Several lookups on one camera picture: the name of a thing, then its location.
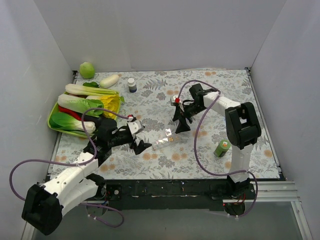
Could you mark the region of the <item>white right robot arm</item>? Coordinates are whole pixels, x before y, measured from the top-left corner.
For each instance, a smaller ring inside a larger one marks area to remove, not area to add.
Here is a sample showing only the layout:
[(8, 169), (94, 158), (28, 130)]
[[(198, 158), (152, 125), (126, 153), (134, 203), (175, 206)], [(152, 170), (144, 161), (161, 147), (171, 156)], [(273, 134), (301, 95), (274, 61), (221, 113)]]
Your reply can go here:
[(203, 81), (194, 80), (189, 89), (191, 100), (172, 96), (170, 103), (175, 107), (173, 121), (178, 121), (176, 133), (190, 131), (193, 116), (210, 110), (225, 118), (226, 135), (231, 144), (231, 168), (223, 173), (223, 182), (210, 189), (212, 197), (227, 196), (237, 199), (250, 188), (254, 175), (249, 171), (251, 153), (262, 134), (256, 110), (251, 102), (240, 103), (221, 95), (213, 86), (203, 89)]

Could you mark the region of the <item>white pill bottle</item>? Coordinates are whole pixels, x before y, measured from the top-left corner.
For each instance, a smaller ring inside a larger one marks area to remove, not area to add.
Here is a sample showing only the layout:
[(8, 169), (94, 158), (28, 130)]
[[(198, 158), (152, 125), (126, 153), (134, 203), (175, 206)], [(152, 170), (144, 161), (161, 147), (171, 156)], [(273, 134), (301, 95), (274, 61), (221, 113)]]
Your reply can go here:
[(137, 91), (137, 84), (134, 78), (129, 78), (127, 80), (127, 85), (130, 93), (135, 93)]

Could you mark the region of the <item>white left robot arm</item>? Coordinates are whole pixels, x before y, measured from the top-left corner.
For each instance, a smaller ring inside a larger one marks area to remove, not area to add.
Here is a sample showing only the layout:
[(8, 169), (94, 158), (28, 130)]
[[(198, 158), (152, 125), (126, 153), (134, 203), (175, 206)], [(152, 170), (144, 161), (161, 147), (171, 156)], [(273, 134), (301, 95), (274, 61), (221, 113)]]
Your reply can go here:
[(94, 171), (111, 156), (113, 147), (129, 145), (136, 155), (151, 147), (143, 140), (136, 142), (136, 135), (144, 128), (133, 116), (122, 127), (117, 127), (113, 119), (100, 125), (71, 166), (44, 184), (29, 188), (22, 219), (47, 236), (57, 229), (70, 210), (83, 201), (103, 199), (107, 193), (105, 180)]

